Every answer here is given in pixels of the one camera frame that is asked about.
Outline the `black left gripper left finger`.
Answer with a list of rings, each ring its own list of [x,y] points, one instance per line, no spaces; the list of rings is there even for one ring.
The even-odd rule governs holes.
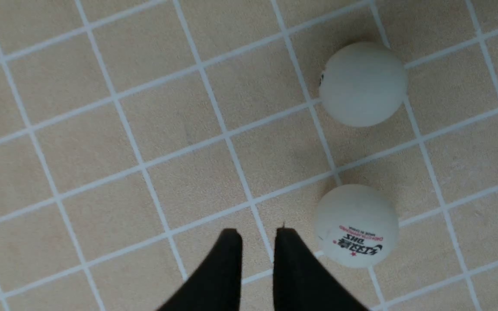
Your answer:
[[[220,232],[213,248],[160,311],[238,311],[243,273],[243,239],[237,230]]]

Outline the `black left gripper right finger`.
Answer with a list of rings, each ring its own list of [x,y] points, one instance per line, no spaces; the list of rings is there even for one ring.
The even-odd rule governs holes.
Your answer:
[[[318,261],[293,228],[277,229],[274,256],[276,311],[367,311]]]

